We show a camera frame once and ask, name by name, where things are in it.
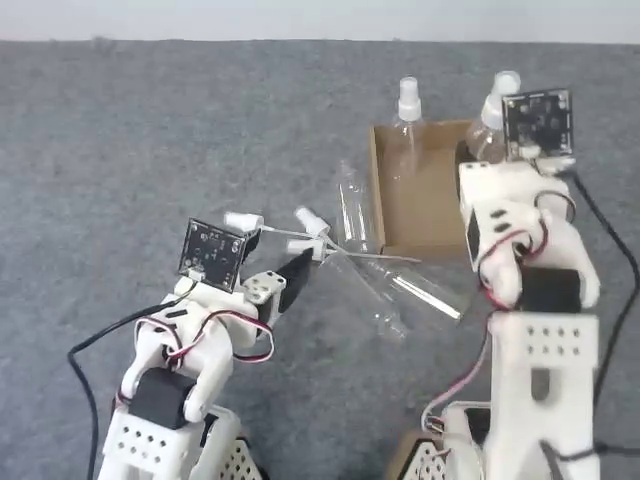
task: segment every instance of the gray carpet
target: gray carpet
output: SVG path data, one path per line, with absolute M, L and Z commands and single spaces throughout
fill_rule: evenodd
M 0 43 L 0 477 L 84 478 L 89 411 L 69 347 L 159 301 L 176 279 L 189 216 L 261 211 L 297 228 L 299 204 L 333 217 L 339 157 L 364 166 L 369 124 L 388 121 L 405 74 L 430 119 L 474 115 L 497 70 L 524 88 L 569 85 L 580 171 L 640 254 L 640 47 L 358 42 Z M 584 204 L 577 224 L 603 281 L 602 335 L 629 270 Z M 282 262 L 265 238 L 246 273 Z M 422 269 L 457 288 L 464 261 Z M 458 328 L 410 308 L 402 347 L 313 288 L 277 325 L 264 365 L 238 365 L 220 399 L 280 479 L 381 478 L 420 408 L 472 360 L 487 306 Z M 640 444 L 638 311 L 625 330 L 598 436 Z M 81 355 L 101 407 L 132 355 L 131 331 Z M 461 396 L 487 399 L 488 369 Z M 640 462 L 603 461 L 603 478 Z

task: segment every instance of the red and white wire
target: red and white wire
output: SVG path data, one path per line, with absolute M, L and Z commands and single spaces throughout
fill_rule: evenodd
M 169 323 L 163 322 L 162 320 L 158 320 L 157 318 L 152 318 L 152 317 L 143 317 L 139 319 L 136 322 L 134 335 L 133 335 L 136 349 L 138 347 L 138 336 L 140 334 L 140 328 L 142 328 L 142 326 L 145 324 L 152 325 L 155 328 L 160 328 L 165 333 L 169 334 L 169 337 L 173 340 L 173 344 L 167 345 L 167 356 L 169 357 L 170 360 L 177 358 L 178 359 L 177 368 L 180 368 L 182 366 L 182 357 L 176 357 L 174 354 L 176 351 L 183 350 L 183 346 L 182 346 L 182 342 L 180 341 L 180 337 L 176 333 L 175 329 L 172 328 L 172 325 Z
M 434 425 L 433 420 L 437 419 L 437 417 L 434 417 L 433 415 L 431 415 L 431 412 L 436 407 L 438 407 L 439 405 L 442 405 L 444 402 L 446 402 L 451 397 L 453 397 L 458 392 L 460 392 L 464 387 L 466 387 L 469 383 L 471 383 L 471 381 L 476 377 L 476 375 L 478 375 L 478 372 L 480 371 L 480 368 L 482 367 L 482 365 L 484 363 L 484 360 L 485 360 L 485 358 L 487 356 L 487 350 L 489 350 L 489 340 L 490 340 L 489 320 L 490 320 L 490 318 L 491 318 L 491 315 L 489 315 L 489 317 L 487 317 L 487 324 L 485 325 L 485 332 L 484 332 L 484 338 L 482 340 L 482 346 L 480 348 L 480 352 L 479 352 L 478 357 L 476 358 L 474 364 L 471 366 L 471 368 L 467 372 L 465 372 L 460 377 L 458 377 L 449 386 L 449 388 L 447 390 L 445 390 L 441 394 L 437 395 L 433 400 L 431 400 L 427 404 L 427 406 L 424 408 L 424 410 L 422 411 L 422 415 L 420 417 L 420 426 L 422 427 L 423 431 L 426 432 L 428 430 L 431 430 L 431 428 Z
M 244 363 L 262 363 L 262 362 L 266 362 L 273 356 L 276 346 L 275 346 L 275 340 L 273 336 L 273 330 L 271 329 L 271 327 L 269 327 L 268 325 L 265 325 L 264 323 L 262 323 L 260 320 L 256 318 L 253 318 L 249 315 L 245 315 L 240 312 L 236 312 L 235 310 L 217 310 L 215 312 L 210 313 L 202 321 L 202 324 L 200 325 L 198 332 L 196 333 L 195 337 L 193 338 L 190 344 L 170 352 L 169 357 L 171 359 L 183 359 L 185 355 L 187 355 L 196 345 L 198 345 L 198 343 L 200 343 L 200 341 L 202 341 L 202 339 L 206 335 L 205 327 L 207 326 L 207 324 L 211 320 L 217 317 L 224 317 L 224 316 L 230 316 L 241 322 L 245 322 L 250 325 L 253 325 L 258 330 L 262 331 L 269 339 L 269 350 L 267 352 L 256 354 L 256 355 L 234 354 L 233 356 L 236 360 Z
M 522 260 L 532 260 L 538 257 L 547 247 L 547 244 L 549 243 L 549 229 L 547 228 L 547 225 L 544 223 L 542 219 L 540 219 L 540 227 L 542 228 L 542 239 L 540 241 L 540 245 L 538 245 L 538 247 L 534 249 L 533 242 L 531 242 L 532 244 L 529 246 L 528 251 L 522 255 L 521 257 Z M 493 294 L 493 290 L 489 287 L 489 285 L 485 283 L 485 279 L 482 276 L 482 272 L 481 272 L 482 263 L 486 259 L 488 259 L 491 255 L 493 255 L 499 246 L 504 245 L 506 242 L 513 240 L 515 237 L 522 234 L 527 234 L 529 236 L 529 239 L 531 239 L 531 235 L 527 230 L 524 230 L 524 229 L 514 230 L 513 232 L 508 233 L 507 235 L 502 237 L 500 240 L 498 240 L 496 243 L 494 243 L 493 246 L 489 250 L 487 250 L 486 253 L 478 261 L 478 277 L 480 278 L 482 290 L 484 291 L 484 294 L 486 295 L 487 299 L 491 302 L 491 304 L 499 310 L 511 310 L 513 306 L 506 305 L 505 303 L 503 303 L 502 301 L 498 300 L 495 297 L 495 295 Z

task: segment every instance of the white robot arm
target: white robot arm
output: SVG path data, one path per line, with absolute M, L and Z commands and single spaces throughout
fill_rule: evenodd
M 99 480 L 211 480 L 240 468 L 246 479 L 262 478 L 236 441 L 238 417 L 214 401 L 234 358 L 256 363 L 273 354 L 272 326 L 306 282 L 312 252 L 241 283 L 251 235 L 193 220 L 189 232 L 184 276 L 163 301 L 174 306 L 136 322 L 135 358 L 116 396 Z M 225 270 L 234 259 L 235 272 Z M 260 335 L 267 348 L 253 354 Z
M 503 112 L 510 161 L 459 167 L 471 265 L 497 311 L 479 360 L 490 338 L 491 402 L 454 402 L 443 412 L 447 478 L 455 480 L 550 480 L 543 443 L 560 454 L 593 446 L 598 319 L 588 309 L 600 281 L 567 221 L 575 214 L 569 189 L 550 174 L 573 163 L 570 94 L 505 97 Z M 541 396 L 536 375 L 547 381 Z M 599 459 L 561 471 L 565 480 L 598 480 Z

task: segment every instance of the bottle cap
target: bottle cap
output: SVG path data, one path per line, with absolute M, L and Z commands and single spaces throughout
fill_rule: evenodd
M 520 75 L 513 70 L 498 72 L 493 80 L 491 93 L 482 107 L 482 123 L 493 130 L 502 130 L 502 97 L 520 90 Z
M 405 122 L 416 122 L 422 118 L 422 104 L 418 94 L 418 80 L 404 77 L 400 80 L 398 116 Z

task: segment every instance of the white spray nozzle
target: white spray nozzle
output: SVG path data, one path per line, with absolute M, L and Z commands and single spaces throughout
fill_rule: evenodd
M 482 107 L 482 123 L 493 130 L 502 130 L 502 97 L 513 95 L 520 90 L 520 75 L 513 70 L 496 73 L 491 93 Z
M 304 225 L 306 232 L 311 235 L 320 236 L 327 234 L 331 228 L 327 222 L 307 207 L 298 207 L 293 214 L 300 220 L 300 223 Z
M 400 80 L 398 116 L 405 122 L 416 122 L 422 118 L 422 104 L 418 93 L 418 80 L 404 77 Z
M 513 70 L 503 70 L 496 73 L 493 79 L 492 94 L 513 95 L 520 90 L 520 75 Z
M 317 238 L 315 240 L 287 241 L 287 253 L 291 255 L 300 255 L 307 248 L 313 248 L 312 258 L 317 262 L 322 262 L 327 256 L 327 244 L 320 238 Z
M 264 225 L 264 218 L 253 213 L 226 212 L 224 214 L 224 224 L 241 232 L 251 232 Z

